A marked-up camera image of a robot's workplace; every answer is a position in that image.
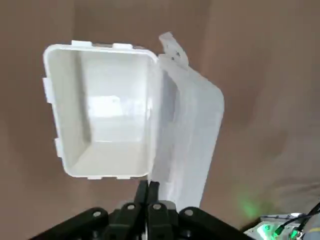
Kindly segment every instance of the plastic box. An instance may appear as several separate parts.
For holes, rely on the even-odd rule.
[[[171,33],[159,39],[159,56],[131,44],[86,41],[45,50],[44,89],[66,173],[88,179],[148,175],[160,181],[166,198],[178,201],[185,185],[202,195],[223,95],[189,67]]]

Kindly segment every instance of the green led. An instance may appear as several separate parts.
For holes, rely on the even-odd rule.
[[[294,239],[295,236],[298,235],[298,231],[297,230],[293,230],[293,232],[291,233],[291,238]]]

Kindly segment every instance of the open lid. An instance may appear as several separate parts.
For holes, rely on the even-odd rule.
[[[219,88],[189,67],[186,53],[167,32],[159,37],[164,94],[159,110],[153,170],[148,179],[160,182],[159,198],[179,210],[199,206],[224,113]]]

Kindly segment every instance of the brown backdrop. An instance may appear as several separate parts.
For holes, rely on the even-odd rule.
[[[50,44],[125,42],[160,53],[172,31],[225,97],[202,208],[240,228],[320,196],[320,1],[4,0],[0,3],[0,234],[26,239],[137,180],[67,176],[42,80]]]

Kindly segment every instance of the cable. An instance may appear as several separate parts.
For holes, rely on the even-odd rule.
[[[310,212],[309,212],[307,215],[316,213],[319,209],[320,209],[320,202],[318,202],[318,204],[315,205],[315,206],[310,210]],[[302,230],[304,229],[305,225],[307,224],[307,222],[309,221],[309,219],[310,219],[310,217],[304,219],[304,220],[300,223],[300,225],[298,226],[297,230],[298,230],[298,231],[302,231]]]
[[[293,223],[293,222],[295,222],[295,221],[297,221],[297,220],[299,220],[299,219],[306,219],[306,220],[308,221],[309,218],[311,218],[312,216],[317,215],[317,214],[319,214],[319,213],[320,213],[320,211],[317,210],[316,212],[313,212],[313,213],[309,213],[309,214],[306,214],[306,215],[301,215],[301,216],[297,216],[297,217],[295,217],[295,218],[292,218],[292,219],[286,221],[285,223],[283,223],[282,225],[280,225],[280,226],[274,231],[274,233],[279,236],[288,224],[291,224],[291,223]]]

